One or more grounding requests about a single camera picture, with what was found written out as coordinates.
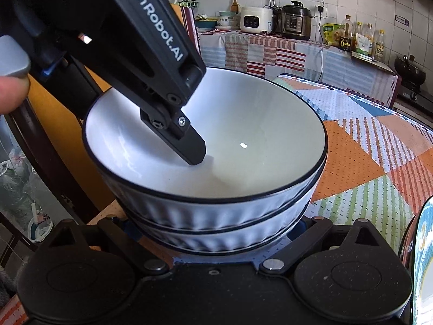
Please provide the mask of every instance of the wooden spoon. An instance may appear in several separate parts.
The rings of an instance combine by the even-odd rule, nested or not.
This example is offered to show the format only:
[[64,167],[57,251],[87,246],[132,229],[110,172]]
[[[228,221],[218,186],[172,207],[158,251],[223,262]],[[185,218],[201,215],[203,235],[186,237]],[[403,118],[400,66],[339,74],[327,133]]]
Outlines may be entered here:
[[233,0],[233,4],[230,6],[230,12],[239,12],[239,5],[237,0]]

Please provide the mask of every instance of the electrical outlet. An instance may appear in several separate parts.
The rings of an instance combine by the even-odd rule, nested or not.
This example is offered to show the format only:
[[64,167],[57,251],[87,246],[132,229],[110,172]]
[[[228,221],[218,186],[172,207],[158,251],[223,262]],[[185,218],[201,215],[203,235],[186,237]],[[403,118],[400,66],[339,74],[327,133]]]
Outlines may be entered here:
[[[317,10],[317,7],[319,7],[319,6],[316,6],[316,10],[315,10],[315,14],[314,14],[316,17],[320,17],[320,12]],[[326,17],[326,7],[323,6],[322,18],[325,18],[325,17]]]

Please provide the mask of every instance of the rice cooker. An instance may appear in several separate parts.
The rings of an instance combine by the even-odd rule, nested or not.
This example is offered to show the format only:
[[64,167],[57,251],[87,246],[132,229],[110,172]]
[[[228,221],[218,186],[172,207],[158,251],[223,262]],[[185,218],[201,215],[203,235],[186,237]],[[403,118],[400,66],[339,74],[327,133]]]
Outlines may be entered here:
[[314,18],[308,8],[299,1],[281,8],[279,15],[279,32],[291,39],[309,40],[311,36],[311,19]]
[[272,32],[272,10],[261,7],[242,7],[241,31],[256,34]]

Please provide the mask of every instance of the metal bolt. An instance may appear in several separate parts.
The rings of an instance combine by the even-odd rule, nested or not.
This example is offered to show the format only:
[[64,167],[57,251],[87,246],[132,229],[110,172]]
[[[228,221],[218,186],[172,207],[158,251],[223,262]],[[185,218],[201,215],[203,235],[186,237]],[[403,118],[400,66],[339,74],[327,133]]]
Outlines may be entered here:
[[181,116],[181,117],[179,117],[178,123],[179,123],[179,126],[183,127],[187,123],[187,120],[185,120],[185,117]]
[[165,265],[165,262],[159,259],[150,259],[144,263],[144,267],[151,271],[161,271]]
[[284,267],[284,261],[280,259],[267,259],[263,262],[263,267],[268,270],[281,270]]
[[162,123],[159,122],[159,121],[152,121],[152,126],[154,126],[155,128],[158,128],[158,129],[163,129],[164,128],[164,126],[162,125]]
[[167,94],[167,99],[170,103],[174,105],[179,105],[182,102],[180,97],[175,94]]

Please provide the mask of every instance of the finger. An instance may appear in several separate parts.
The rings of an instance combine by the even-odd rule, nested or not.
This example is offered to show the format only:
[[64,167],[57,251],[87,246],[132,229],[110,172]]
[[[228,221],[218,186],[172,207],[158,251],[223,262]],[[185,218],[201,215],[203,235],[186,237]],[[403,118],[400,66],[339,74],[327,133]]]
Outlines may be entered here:
[[0,77],[0,115],[16,109],[29,93],[29,78]]

